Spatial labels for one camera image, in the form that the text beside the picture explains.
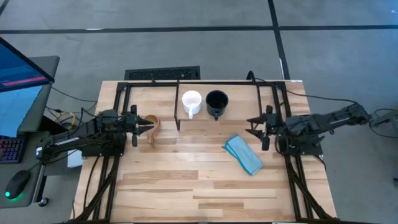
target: computer monitor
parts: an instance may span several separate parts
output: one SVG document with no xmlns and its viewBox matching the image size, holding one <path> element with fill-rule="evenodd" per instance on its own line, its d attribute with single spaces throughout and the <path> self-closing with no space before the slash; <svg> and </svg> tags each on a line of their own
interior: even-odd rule
<svg viewBox="0 0 398 224">
<path fill-rule="evenodd" d="M 54 82 L 54 78 L 0 37 L 0 92 Z"/>
</svg>

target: wooden table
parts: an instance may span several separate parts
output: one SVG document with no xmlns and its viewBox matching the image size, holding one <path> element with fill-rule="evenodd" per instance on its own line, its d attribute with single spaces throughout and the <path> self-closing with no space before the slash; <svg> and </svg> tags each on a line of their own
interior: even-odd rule
<svg viewBox="0 0 398 224">
<path fill-rule="evenodd" d="M 103 82 L 96 113 L 113 107 L 117 83 Z M 286 85 L 290 91 L 305 93 L 302 82 L 286 81 Z M 191 89 L 187 84 L 180 87 L 180 91 Z M 179 132 L 174 121 L 175 87 L 132 88 L 129 104 L 137 105 L 138 114 L 142 117 L 157 115 L 161 127 L 155 138 L 155 147 L 146 143 L 145 133 L 139 137 L 138 147 L 132 147 L 131 138 L 127 137 L 125 154 L 119 165 L 112 222 L 295 221 L 284 158 L 275 151 L 273 144 L 269 151 L 261 151 L 261 142 L 244 130 L 250 127 L 244 120 L 258 116 L 258 105 L 252 103 L 252 100 L 257 102 L 256 87 L 222 88 L 226 92 L 234 90 L 239 93 L 236 97 L 234 93 L 229 93 L 230 103 L 225 117 L 223 115 L 219 122 L 215 122 L 208 120 L 203 113 L 189 121 L 183 119 L 186 115 L 178 108 L 178 116 L 182 119 Z M 271 89 L 260 87 L 260 94 L 265 111 L 266 105 L 274 104 Z M 244 108 L 235 108 L 231 103 L 234 101 L 244 105 Z M 306 97 L 289 94 L 289 101 L 293 114 L 310 112 Z M 242 115 L 243 112 L 253 116 Z M 238 161 L 221 147 L 235 134 L 241 135 L 264 163 L 255 176 L 248 175 Z M 75 197 L 76 214 L 82 211 L 94 160 L 94 157 L 88 158 L 83 163 Z M 323 164 L 313 156 L 302 156 L 302 160 L 309 191 L 326 212 L 335 216 Z M 88 202 L 98 188 L 101 163 L 102 159 L 95 167 Z M 107 196 L 106 192 L 100 218 L 104 217 Z M 299 190 L 298 197 L 302 216 L 305 217 Z"/>
</svg>

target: concrete floor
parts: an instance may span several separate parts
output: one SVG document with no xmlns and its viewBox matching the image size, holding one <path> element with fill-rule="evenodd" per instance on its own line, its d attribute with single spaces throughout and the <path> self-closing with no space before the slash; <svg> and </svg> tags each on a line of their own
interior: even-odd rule
<svg viewBox="0 0 398 224">
<path fill-rule="evenodd" d="M 395 0 L 274 0 L 281 26 L 398 24 Z M 4 29 L 86 29 L 167 26 L 271 25 L 267 1 L 252 0 L 10 0 Z M 356 100 L 372 112 L 398 107 L 398 30 L 282 31 L 291 79 L 310 95 Z M 248 70 L 281 79 L 273 31 L 2 35 L 27 56 L 59 55 L 55 87 L 96 99 L 103 80 L 122 80 L 125 69 L 199 65 L 202 79 L 242 79 Z M 309 99 L 313 113 L 346 105 Z M 51 92 L 48 106 L 90 107 Z M 394 133 L 383 126 L 380 133 Z M 392 175 L 398 140 L 367 126 L 343 127 L 323 142 L 327 174 L 343 220 L 398 223 Z M 79 170 L 49 177 L 45 208 L 0 210 L 1 223 L 67 220 Z"/>
</svg>

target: blue cloth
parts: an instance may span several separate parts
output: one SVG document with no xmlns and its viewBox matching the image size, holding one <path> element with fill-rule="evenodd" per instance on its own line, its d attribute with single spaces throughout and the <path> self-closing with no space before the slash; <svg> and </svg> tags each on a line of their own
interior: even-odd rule
<svg viewBox="0 0 398 224">
<path fill-rule="evenodd" d="M 0 93 L 0 135 L 17 136 L 19 126 L 41 89 L 35 86 Z"/>
<path fill-rule="evenodd" d="M 223 146 L 231 155 L 239 161 L 242 168 L 250 175 L 256 174 L 262 167 L 262 161 L 253 150 L 244 142 L 243 138 L 235 135 Z"/>
</svg>

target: black keyboard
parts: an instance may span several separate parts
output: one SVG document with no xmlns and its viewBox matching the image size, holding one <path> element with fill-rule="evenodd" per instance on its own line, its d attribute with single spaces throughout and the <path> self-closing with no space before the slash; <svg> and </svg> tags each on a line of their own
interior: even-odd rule
<svg viewBox="0 0 398 224">
<path fill-rule="evenodd" d="M 125 80 L 199 80 L 199 66 L 126 70 Z"/>
<path fill-rule="evenodd" d="M 25 136 L 0 136 L 0 164 L 20 163 L 25 151 Z"/>
</svg>

